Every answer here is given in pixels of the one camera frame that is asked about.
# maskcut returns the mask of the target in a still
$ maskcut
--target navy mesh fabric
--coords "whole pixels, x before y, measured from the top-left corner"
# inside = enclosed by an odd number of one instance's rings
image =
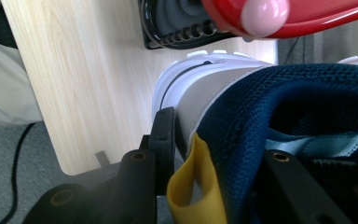
[[[358,65],[262,69],[226,90],[198,128],[208,143],[229,223],[243,223],[267,129],[288,134],[358,131]],[[353,155],[358,160],[358,151]]]

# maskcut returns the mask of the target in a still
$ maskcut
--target pink knob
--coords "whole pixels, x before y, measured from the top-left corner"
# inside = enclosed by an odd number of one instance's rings
[[[241,12],[243,29],[253,37],[277,32],[289,17],[289,0],[247,0]]]

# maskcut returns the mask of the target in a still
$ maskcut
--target white sneaker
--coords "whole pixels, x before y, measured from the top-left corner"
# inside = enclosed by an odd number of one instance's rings
[[[236,81],[272,65],[240,53],[228,54],[224,50],[188,54],[187,59],[174,62],[159,77],[153,95],[153,118],[160,109],[173,106],[184,144],[188,146],[214,99]]]

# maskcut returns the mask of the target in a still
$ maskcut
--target light blue lining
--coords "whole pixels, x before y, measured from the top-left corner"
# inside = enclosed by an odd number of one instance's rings
[[[298,157],[349,157],[358,149],[358,132],[328,135],[288,135],[269,129],[266,149]]]

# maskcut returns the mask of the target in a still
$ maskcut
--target black device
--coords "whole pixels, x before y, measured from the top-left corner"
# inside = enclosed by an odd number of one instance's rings
[[[73,184],[51,189],[24,223],[157,223],[156,199],[174,172],[174,124],[174,109],[160,110],[115,178],[91,191]],[[358,223],[358,161],[302,160],[267,150],[249,207],[244,214],[261,223]]]
[[[217,29],[200,0],[188,3],[138,0],[147,49],[193,49],[235,36]]]

